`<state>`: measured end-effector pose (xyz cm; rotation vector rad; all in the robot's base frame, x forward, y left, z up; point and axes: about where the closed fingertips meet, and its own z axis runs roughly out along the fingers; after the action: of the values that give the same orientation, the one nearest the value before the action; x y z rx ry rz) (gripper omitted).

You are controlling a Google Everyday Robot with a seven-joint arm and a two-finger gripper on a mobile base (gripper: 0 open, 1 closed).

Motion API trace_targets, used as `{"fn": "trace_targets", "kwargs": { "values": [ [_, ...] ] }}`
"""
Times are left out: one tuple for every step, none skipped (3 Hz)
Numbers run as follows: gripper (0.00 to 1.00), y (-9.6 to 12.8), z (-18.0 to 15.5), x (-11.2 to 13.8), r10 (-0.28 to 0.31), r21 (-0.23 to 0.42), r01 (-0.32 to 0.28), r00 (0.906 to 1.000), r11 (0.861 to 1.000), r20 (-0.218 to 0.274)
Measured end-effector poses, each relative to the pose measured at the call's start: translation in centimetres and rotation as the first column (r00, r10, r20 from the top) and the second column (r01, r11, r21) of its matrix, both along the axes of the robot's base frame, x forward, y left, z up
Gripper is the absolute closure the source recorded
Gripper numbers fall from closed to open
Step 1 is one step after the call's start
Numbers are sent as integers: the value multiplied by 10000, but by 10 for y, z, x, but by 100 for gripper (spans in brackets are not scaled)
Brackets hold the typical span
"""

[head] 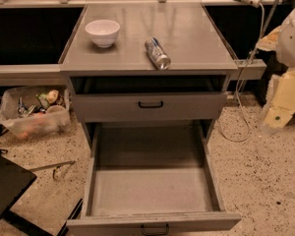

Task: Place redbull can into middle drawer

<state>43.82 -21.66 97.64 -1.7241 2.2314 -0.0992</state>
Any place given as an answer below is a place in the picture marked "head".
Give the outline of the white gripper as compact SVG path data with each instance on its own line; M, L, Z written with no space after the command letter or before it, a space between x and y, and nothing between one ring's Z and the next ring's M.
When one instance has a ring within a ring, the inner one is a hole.
M261 130L274 134L282 130L295 114L295 68L289 68L281 76L271 76L265 99Z

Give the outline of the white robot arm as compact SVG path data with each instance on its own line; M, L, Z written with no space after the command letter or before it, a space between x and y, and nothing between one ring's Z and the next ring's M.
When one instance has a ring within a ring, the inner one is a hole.
M279 27L257 42L257 48L274 51L277 61L287 67L282 76L271 77L262 111L261 130L274 134L295 114L295 8Z

